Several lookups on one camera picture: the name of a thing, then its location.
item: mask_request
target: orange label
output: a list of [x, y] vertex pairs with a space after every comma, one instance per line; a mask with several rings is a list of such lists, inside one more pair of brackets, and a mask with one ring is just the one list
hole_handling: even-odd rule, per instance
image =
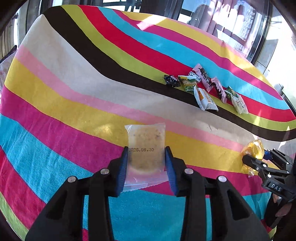
[[202, 93], [200, 91], [198, 91], [198, 96], [199, 96], [200, 101], [201, 101], [203, 99], [203, 95], [202, 95]]

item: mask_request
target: pile of snacks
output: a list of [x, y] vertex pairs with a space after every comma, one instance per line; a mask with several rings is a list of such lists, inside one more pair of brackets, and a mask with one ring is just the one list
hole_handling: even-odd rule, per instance
[[[182, 83], [186, 92], [193, 92], [201, 110], [218, 111], [218, 107], [207, 93], [214, 88], [224, 104], [229, 99], [239, 114], [249, 113], [243, 98], [230, 86], [224, 90], [218, 78], [210, 78], [201, 64], [197, 64], [188, 75], [178, 75], [178, 78], [173, 75], [165, 75], [164, 79], [168, 86], [180, 87]], [[199, 82], [202, 82], [206, 91], [197, 86]]]

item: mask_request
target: black stripe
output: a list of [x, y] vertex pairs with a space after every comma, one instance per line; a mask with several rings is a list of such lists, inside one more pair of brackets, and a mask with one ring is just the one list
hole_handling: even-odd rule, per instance
[[[44, 15], [50, 25], [102, 75], [124, 84], [153, 91], [155, 93], [199, 107], [192, 94], [175, 88], [170, 88], [164, 84], [150, 80], [121, 67], [90, 41], [90, 39], [83, 33], [83, 31], [76, 25], [73, 19], [62, 7], [49, 8], [44, 12]], [[218, 108], [219, 112], [214, 110], [207, 111], [220, 116], [264, 139], [272, 141], [286, 141], [296, 138], [296, 129], [291, 131], [269, 130], [253, 125], [223, 108]]]

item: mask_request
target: lime green stripe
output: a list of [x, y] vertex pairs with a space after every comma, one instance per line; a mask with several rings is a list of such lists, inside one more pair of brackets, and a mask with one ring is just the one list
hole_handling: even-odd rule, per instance
[[6, 202], [1, 192], [0, 192], [0, 209], [4, 217], [12, 227], [12, 229], [17, 233], [17, 235], [22, 240], [25, 240], [25, 237], [28, 233], [28, 229], [22, 224], [22, 222], [13, 213], [13, 211], [11, 210], [10, 206]]
[[[118, 48], [115, 44], [105, 39], [88, 20], [79, 6], [63, 5], [62, 7], [70, 15], [77, 26], [84, 32], [84, 34], [91, 40], [91, 42], [102, 52], [116, 61], [120, 66], [138, 75], [165, 84], [163, 76], [166, 73], [139, 61], [138, 59], [124, 52], [122, 49]], [[183, 86], [178, 87], [178, 89], [185, 91]], [[278, 122], [268, 120], [254, 114], [239, 115], [233, 106], [224, 104], [220, 99], [213, 96], [212, 98], [219, 107], [228, 110], [232, 114], [256, 126], [276, 131], [286, 131], [296, 128], [296, 121], [294, 120], [290, 122]]]

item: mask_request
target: green snack package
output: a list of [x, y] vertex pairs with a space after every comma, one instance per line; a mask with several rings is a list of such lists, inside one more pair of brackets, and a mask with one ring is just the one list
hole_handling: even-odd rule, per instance
[[230, 101], [231, 101], [231, 95], [233, 95], [234, 97], [237, 97], [238, 98], [237, 93], [230, 86], [228, 86], [228, 88], [226, 89], [226, 91], [227, 91], [227, 92], [225, 92], [226, 93], [226, 97]]
[[194, 86], [197, 86], [197, 77], [196, 76], [185, 76], [178, 75], [178, 79], [184, 85], [184, 89], [186, 92], [193, 92]]

